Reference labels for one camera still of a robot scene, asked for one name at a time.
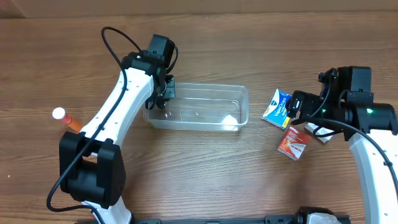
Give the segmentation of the orange tube white cap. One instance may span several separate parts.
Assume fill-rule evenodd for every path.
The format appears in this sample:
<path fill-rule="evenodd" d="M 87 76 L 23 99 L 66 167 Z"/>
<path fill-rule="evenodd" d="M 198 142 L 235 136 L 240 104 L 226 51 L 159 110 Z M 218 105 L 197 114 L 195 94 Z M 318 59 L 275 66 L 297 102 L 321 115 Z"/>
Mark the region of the orange tube white cap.
<path fill-rule="evenodd" d="M 57 107 L 52 111 L 52 117 L 61 121 L 63 124 L 79 133 L 82 129 L 82 125 L 74 117 L 70 116 L 66 110 L 62 107 Z"/>

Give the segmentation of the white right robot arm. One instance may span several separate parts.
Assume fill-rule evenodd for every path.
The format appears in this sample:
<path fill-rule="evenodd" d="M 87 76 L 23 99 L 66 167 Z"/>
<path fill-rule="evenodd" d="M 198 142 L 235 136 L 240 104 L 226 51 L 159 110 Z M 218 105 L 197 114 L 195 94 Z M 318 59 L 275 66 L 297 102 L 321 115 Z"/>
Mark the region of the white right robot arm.
<path fill-rule="evenodd" d="M 312 123 L 343 134 L 361 183 L 366 223 L 397 223 L 397 115 L 374 102 L 369 67 L 319 73 L 319 95 L 296 90 L 287 103 L 292 124 Z"/>

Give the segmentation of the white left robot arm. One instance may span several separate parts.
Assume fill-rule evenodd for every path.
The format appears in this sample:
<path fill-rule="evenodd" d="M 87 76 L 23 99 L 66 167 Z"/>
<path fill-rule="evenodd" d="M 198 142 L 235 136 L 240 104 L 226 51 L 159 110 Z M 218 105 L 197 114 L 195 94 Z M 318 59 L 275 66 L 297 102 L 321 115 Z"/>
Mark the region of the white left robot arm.
<path fill-rule="evenodd" d="M 174 76 L 178 48 L 168 37 L 155 34 L 146 50 L 117 60 L 119 80 L 96 116 L 79 133 L 66 132 L 59 144 L 60 177 L 47 197 L 47 207 L 57 189 L 87 208 L 98 223 L 134 223 L 122 192 L 126 170 L 121 146 L 137 112 L 164 109 L 175 98 Z"/>

